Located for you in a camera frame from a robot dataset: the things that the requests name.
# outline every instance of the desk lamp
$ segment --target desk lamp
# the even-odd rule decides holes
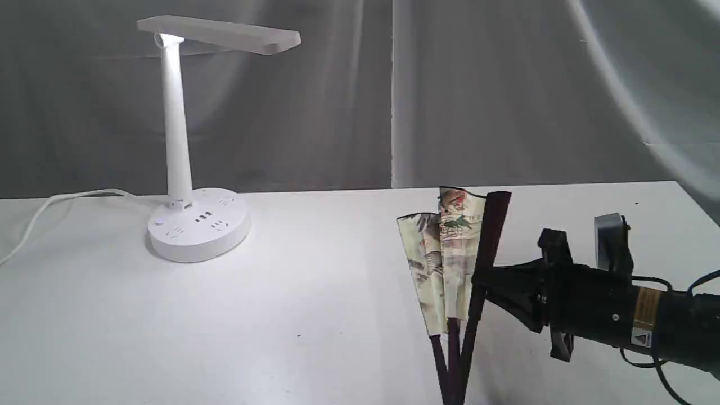
[[[182,94],[179,46],[185,38],[271,55],[300,44],[296,31],[163,15],[138,21],[162,50],[168,202],[148,221],[153,248],[175,262],[201,262],[237,246],[250,231],[250,214],[230,190],[193,190]]]

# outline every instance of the table surface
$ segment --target table surface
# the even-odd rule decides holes
[[[471,190],[513,192],[497,264],[539,257],[543,227],[594,264],[593,218],[620,212],[636,274],[685,289],[720,268],[720,228],[674,182]],[[50,207],[0,267],[0,404],[440,404],[395,224],[435,209],[438,190],[244,197],[248,238],[196,264],[150,250],[151,201]],[[0,256],[41,202],[0,200]],[[547,330],[486,305],[467,403],[674,404],[617,350],[577,339],[565,363],[549,349]],[[665,369],[689,402],[716,404],[708,373]]]

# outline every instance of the yellow label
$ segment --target yellow label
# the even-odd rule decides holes
[[[652,331],[657,316],[657,303],[660,302],[662,291],[653,288],[640,287],[635,304],[635,319],[633,326]]]

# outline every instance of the gray curtain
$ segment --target gray curtain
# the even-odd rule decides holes
[[[187,42],[196,187],[240,192],[678,179],[720,200],[711,0],[9,0],[0,197],[163,194],[158,14],[283,27]]]
[[[720,4],[574,0],[570,5],[622,115],[720,221]]]
[[[0,5],[0,197],[166,192],[159,14],[281,27],[251,55],[181,47],[195,187],[390,186],[392,5],[385,0],[10,0]]]
[[[395,186],[669,178],[564,1],[395,3]]]

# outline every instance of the warning label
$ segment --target warning label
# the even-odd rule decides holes
[[[635,317],[630,335],[630,343],[637,346],[652,346],[652,331],[655,329],[657,304],[662,291],[640,287],[635,303]]]
[[[632,335],[630,338],[630,343],[636,344],[638,346],[643,347],[650,347],[650,342],[652,342],[652,332],[640,329],[640,328],[633,328],[632,329]]]

